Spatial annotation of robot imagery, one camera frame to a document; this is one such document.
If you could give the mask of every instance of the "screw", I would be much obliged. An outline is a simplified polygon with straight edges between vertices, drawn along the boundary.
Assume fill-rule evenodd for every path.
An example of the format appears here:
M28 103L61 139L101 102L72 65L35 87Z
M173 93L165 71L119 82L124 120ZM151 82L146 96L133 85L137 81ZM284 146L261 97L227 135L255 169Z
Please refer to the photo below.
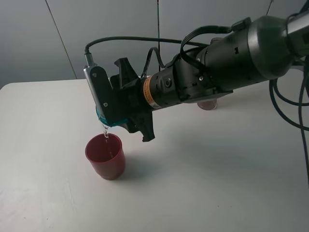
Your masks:
M170 78L168 78L166 81L165 81L165 87L166 88L169 88L169 87L171 87L172 86L172 80L170 79Z

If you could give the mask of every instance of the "wall seam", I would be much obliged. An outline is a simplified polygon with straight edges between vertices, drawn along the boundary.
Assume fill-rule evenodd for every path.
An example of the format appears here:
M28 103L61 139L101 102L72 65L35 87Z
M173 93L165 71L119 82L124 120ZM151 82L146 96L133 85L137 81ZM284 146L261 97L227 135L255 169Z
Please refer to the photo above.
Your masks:
M269 14L269 11L270 11L270 8L271 8L271 5L272 3L274 2L274 0L270 0L270 3L269 3L269 6L268 6L268 9L267 9L267 12L266 12L266 15Z
M60 37L60 40L61 40L62 46L63 46L63 48L64 48L64 51L65 51L65 53L66 53L66 55L67 55L67 57L68 57L68 60L69 60L70 66L71 66L71 68L72 68L72 70L73 70L75 79L77 79L77 75L76 75L75 70L74 70L74 68L73 68L73 64L72 64L71 59L70 59L70 57L69 57L67 48L66 48L65 45L64 45L64 42L63 42L63 39L62 39L62 37L61 37L60 31L59 31L58 26L57 26L57 24L56 24L56 22L55 22L55 18L54 18L53 14L52 14L52 11L51 11L51 9L50 9L50 7L49 7L49 4L48 4L47 0L45 0L45 3L46 3L46 6L47 6L47 8L48 8L48 11L49 11L50 16L52 17L52 20L53 20L53 22L54 22L54 25L55 25L56 30L57 30L57 32L58 32L58 35L59 35L59 37Z

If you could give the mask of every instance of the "cup rim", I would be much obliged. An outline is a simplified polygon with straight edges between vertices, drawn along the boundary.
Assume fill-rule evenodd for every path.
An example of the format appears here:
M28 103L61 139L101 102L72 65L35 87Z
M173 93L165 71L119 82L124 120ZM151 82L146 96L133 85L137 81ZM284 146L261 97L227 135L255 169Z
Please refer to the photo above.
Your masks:
M116 155L115 155L113 158L111 158L111 159L109 159L109 160L107 160L107 161L103 161L103 162L97 162L97 161L94 161L94 160L90 159L90 157L89 157L88 154L87 154L87 148L88 148L90 142L91 142L93 139L95 139L95 138L97 138L97 137L101 137L102 135L104 136L104 134L98 134L98 135L96 135L95 137L93 137L92 139L90 139L89 142L88 142L87 145L86 145L85 154L86 154L87 159L88 159L91 163L108 163L108 162L112 161L114 158L116 158L116 157L121 153L121 150L122 150L122 142L121 142L120 138L119 138L117 135L115 135L115 134L108 133L108 136L114 137L114 138L119 142L119 144L120 144L119 150L118 150L118 152L116 153Z

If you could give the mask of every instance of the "white wall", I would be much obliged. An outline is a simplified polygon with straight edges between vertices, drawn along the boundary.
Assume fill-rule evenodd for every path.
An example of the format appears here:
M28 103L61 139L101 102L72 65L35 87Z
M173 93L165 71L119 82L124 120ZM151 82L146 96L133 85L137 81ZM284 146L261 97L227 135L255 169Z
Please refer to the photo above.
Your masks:
M157 38L156 0L50 0L49 5L78 78L84 78L84 47L92 40L109 36ZM97 44L90 51L108 76L119 73L114 62L123 57L128 57L140 75L149 48L157 45L111 41ZM158 64L154 62L149 73L157 71Z
M11 82L75 79L44 0L0 4L0 88Z

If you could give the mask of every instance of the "cable connector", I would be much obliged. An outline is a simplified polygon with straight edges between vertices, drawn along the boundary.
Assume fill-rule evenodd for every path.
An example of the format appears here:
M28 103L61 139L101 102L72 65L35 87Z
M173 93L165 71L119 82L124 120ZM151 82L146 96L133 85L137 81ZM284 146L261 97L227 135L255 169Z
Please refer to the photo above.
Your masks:
M251 24L251 18L245 18L237 23L234 23L232 25L232 30L233 31L239 31L247 28Z
M87 63L88 67L95 65L95 63L93 62L93 58L92 58L92 55L91 55L90 52L85 53L85 59L86 59L86 63Z

